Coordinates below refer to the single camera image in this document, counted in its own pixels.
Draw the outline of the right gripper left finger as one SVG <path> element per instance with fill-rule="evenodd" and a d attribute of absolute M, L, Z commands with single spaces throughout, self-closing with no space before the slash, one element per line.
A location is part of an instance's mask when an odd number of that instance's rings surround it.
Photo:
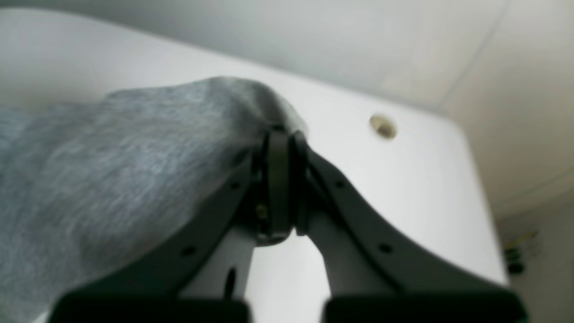
<path fill-rule="evenodd" d="M 250 323 L 254 248 L 285 240 L 289 135 L 273 129 L 195 217 L 133 264 L 63 296 L 50 323 Z"/>

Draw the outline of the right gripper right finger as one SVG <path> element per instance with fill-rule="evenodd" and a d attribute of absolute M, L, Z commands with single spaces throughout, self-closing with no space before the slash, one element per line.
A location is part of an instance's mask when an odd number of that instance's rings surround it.
<path fill-rule="evenodd" d="M 525 323 L 514 292 L 428 251 L 379 215 L 335 166 L 291 136 L 291 222 L 324 260 L 325 323 Z"/>

